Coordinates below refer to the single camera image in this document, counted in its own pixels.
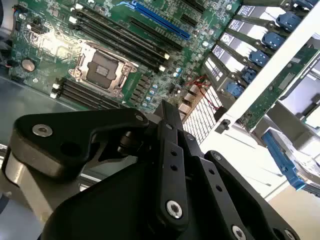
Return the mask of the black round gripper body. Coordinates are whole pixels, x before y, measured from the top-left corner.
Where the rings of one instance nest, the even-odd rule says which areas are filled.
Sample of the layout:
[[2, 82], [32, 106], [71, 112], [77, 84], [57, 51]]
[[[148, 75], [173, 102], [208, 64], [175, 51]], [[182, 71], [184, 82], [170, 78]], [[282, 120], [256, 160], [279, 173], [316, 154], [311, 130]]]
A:
[[159, 128], [153, 151], [63, 202], [43, 240], [230, 240], [226, 191], [193, 136]]

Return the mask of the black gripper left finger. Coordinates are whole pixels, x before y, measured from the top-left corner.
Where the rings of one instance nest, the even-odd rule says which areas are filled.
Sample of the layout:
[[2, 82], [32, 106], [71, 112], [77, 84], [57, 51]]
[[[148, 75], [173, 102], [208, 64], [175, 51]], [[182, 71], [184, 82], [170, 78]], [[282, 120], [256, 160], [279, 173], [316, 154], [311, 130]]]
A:
[[12, 155], [46, 184], [62, 187], [94, 157], [106, 161], [135, 156], [138, 162], [152, 153], [159, 128], [178, 131], [170, 119], [172, 107], [166, 101], [160, 104], [158, 123], [133, 108], [25, 115], [13, 125]]

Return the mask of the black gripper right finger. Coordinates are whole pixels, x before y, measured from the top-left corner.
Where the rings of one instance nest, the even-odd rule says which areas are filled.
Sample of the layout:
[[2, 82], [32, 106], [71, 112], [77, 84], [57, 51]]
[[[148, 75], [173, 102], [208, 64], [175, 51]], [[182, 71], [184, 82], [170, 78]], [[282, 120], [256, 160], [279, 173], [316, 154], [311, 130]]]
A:
[[207, 237], [218, 240], [298, 240], [297, 232], [217, 151], [203, 153], [194, 136], [183, 130], [172, 106], [178, 144], [184, 151], [195, 218]]

